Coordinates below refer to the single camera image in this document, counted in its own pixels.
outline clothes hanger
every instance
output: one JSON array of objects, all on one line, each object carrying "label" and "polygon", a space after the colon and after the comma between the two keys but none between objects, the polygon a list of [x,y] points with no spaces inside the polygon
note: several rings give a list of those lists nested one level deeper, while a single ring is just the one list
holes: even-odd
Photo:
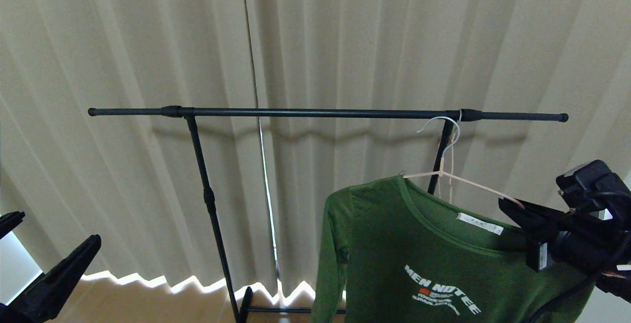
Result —
[{"label": "clothes hanger", "polygon": [[475,183],[475,182],[473,182],[473,181],[469,181],[469,180],[467,180],[467,179],[463,179],[463,178],[458,177],[458,176],[456,176],[456,175],[453,175],[453,174],[451,174],[451,173],[447,173],[447,172],[445,172],[445,170],[444,170],[444,166],[445,166],[445,152],[446,152],[449,148],[453,147],[453,146],[457,143],[457,141],[460,139],[460,126],[459,126],[459,125],[458,125],[458,123],[457,123],[456,121],[454,121],[452,118],[449,118],[449,117],[446,117],[446,116],[437,116],[437,117],[433,117],[433,118],[429,119],[429,120],[425,123],[425,125],[423,126],[423,128],[421,128],[419,131],[417,131],[417,133],[423,132],[423,131],[425,130],[425,128],[427,127],[427,125],[428,125],[431,121],[433,121],[433,120],[435,120],[435,119],[444,119],[444,120],[446,120],[446,121],[449,121],[449,122],[453,123],[453,124],[454,124],[454,126],[455,126],[455,128],[456,128],[456,132],[457,132],[457,133],[456,133],[456,138],[454,139],[454,141],[453,141],[453,142],[451,142],[451,143],[450,143],[447,147],[445,147],[445,148],[444,148],[444,150],[443,150],[443,152],[442,152],[442,154],[440,154],[440,167],[439,167],[439,170],[438,170],[437,172],[430,172],[430,173],[418,173],[418,174],[405,175],[403,178],[404,178],[404,179],[410,179],[410,178],[428,177],[428,176],[431,176],[431,175],[438,175],[439,177],[449,177],[449,178],[451,178],[451,179],[456,179],[456,180],[459,180],[459,181],[461,181],[461,182],[463,182],[463,183],[470,184],[471,186],[475,186],[475,187],[477,187],[477,188],[481,188],[482,190],[486,190],[486,191],[488,191],[488,192],[495,193],[495,195],[501,196],[501,197],[503,197],[504,199],[507,199],[507,200],[509,200],[509,201],[511,201],[511,202],[514,202],[514,203],[515,203],[515,204],[517,204],[520,208],[524,209],[525,207],[524,207],[524,205],[523,205],[521,202],[519,202],[517,199],[514,199],[513,197],[511,197],[511,196],[509,196],[509,195],[506,195],[505,193],[502,193],[502,192],[499,192],[499,191],[493,190],[492,188],[488,188],[488,187],[486,187],[486,186],[484,186],[484,185],[482,185],[482,184],[478,184],[478,183]]}]

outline beige curtain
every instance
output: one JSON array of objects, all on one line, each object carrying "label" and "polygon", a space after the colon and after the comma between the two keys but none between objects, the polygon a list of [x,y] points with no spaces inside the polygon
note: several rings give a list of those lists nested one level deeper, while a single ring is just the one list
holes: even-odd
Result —
[{"label": "beige curtain", "polygon": [[[567,112],[463,123],[454,161],[563,208],[554,179],[568,168],[629,171],[630,43],[631,0],[0,0],[1,210],[27,211],[18,236],[45,270],[101,233],[90,273],[219,280],[185,122],[86,114],[176,104]],[[267,190],[284,291],[314,286],[326,196],[429,171],[440,134],[411,120],[261,122],[264,152],[257,119],[199,119],[235,285],[272,294]],[[493,196],[454,193],[506,220]]]}]

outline clothing rack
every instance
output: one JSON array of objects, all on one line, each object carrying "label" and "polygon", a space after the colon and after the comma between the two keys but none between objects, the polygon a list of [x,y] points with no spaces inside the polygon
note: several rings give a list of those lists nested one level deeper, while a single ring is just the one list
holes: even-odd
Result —
[{"label": "clothing rack", "polygon": [[[558,121],[566,122],[566,113],[523,113],[523,112],[483,112],[475,109],[458,109],[451,111],[415,111],[415,110],[378,110],[378,109],[257,109],[257,108],[185,108],[180,106],[169,106],[163,108],[110,108],[110,109],[88,109],[90,116],[117,116],[117,115],[159,115],[174,118],[184,118],[191,132],[191,139],[195,156],[199,167],[204,189],[204,203],[212,223],[214,239],[217,243],[221,268],[228,288],[230,305],[236,323],[246,323],[250,312],[275,312],[275,313],[310,313],[311,309],[272,309],[267,307],[251,307],[252,289],[247,287],[241,302],[241,309],[237,306],[232,278],[230,278],[230,268],[226,258],[226,251],[219,230],[219,220],[217,218],[216,206],[214,203],[214,193],[208,181],[208,173],[204,162],[201,143],[199,141],[198,126],[196,116],[254,116],[254,117],[327,117],[327,118],[390,118],[390,119],[429,119],[437,116],[446,116],[451,119],[459,119],[462,122],[478,121],[480,119],[513,119],[527,121]],[[436,160],[433,170],[439,170],[440,155],[447,147],[449,137],[453,130],[453,123],[446,121],[442,128]],[[438,175],[433,175],[427,192],[434,193]],[[345,310],[338,310],[338,314],[344,314]]]}]

